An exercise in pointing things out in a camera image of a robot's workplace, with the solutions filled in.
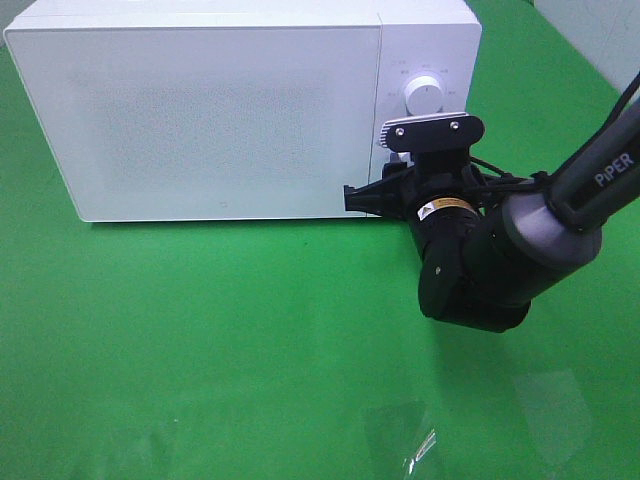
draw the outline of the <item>cable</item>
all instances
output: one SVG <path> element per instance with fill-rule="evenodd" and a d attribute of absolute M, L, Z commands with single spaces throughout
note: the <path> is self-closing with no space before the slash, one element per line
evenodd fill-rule
<path fill-rule="evenodd" d="M 476 157 L 470 157 L 471 161 L 476 165 L 480 165 L 481 167 L 486 168 L 487 170 L 491 170 L 493 173 L 497 173 L 501 177 L 511 177 L 512 175 L 509 172 L 505 172 L 501 168 L 496 167 L 495 165 L 485 162 L 484 160 L 480 160 Z"/>

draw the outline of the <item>white microwave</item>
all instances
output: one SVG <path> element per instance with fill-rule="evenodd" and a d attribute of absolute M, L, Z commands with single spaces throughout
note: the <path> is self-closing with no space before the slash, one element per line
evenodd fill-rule
<path fill-rule="evenodd" d="M 462 111 L 462 0 L 38 0 L 4 31 L 79 217 L 363 216 L 390 119 Z"/>

